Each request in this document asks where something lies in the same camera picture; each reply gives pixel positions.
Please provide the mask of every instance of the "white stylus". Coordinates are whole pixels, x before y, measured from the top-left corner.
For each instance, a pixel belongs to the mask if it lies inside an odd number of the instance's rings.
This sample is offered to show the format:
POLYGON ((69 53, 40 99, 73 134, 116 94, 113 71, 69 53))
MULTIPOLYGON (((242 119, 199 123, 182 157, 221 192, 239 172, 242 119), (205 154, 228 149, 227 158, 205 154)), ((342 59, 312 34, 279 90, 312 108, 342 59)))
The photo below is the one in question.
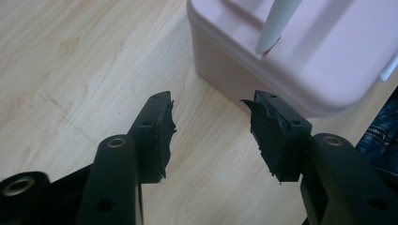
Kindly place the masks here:
POLYGON ((255 50, 267 52, 281 36, 302 0, 274 0, 255 50))

